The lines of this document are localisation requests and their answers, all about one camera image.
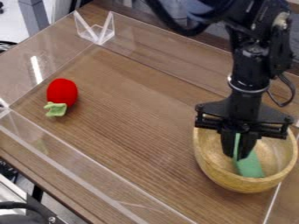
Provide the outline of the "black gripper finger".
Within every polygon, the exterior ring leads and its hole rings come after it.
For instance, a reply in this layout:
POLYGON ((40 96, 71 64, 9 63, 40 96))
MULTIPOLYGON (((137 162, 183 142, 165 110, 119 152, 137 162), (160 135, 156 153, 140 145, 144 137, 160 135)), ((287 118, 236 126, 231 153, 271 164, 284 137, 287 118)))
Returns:
POLYGON ((248 157, 248 154, 256 145, 257 139, 259 134, 256 132, 248 132, 240 135, 237 146, 237 160, 248 157))
POLYGON ((229 129, 223 129, 220 132, 220 144, 223 153, 229 158, 233 157, 236 132, 229 129))

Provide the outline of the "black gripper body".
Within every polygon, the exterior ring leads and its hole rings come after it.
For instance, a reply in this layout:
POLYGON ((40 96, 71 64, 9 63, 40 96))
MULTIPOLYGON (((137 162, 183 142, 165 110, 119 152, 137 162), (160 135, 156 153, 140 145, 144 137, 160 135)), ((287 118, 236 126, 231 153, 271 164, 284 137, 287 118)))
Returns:
POLYGON ((223 100, 197 104, 195 127, 219 133, 221 130, 239 130, 256 133, 257 138, 286 139, 294 118, 261 102, 264 92, 232 89, 223 100))

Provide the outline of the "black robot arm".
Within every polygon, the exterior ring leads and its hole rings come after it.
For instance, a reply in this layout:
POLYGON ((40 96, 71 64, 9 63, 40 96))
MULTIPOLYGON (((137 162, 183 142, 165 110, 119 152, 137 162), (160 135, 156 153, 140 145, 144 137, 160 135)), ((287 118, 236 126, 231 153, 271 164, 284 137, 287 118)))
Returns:
POLYGON ((225 25, 233 59, 231 94, 195 107, 195 126, 216 130, 224 155, 244 159, 257 139, 284 139, 294 122, 290 115, 261 103, 271 80, 290 82, 284 77, 294 59, 290 4, 286 0, 185 0, 187 17, 196 23, 187 28, 176 23, 159 0, 145 2, 167 27, 183 36, 200 34, 213 23, 225 25))

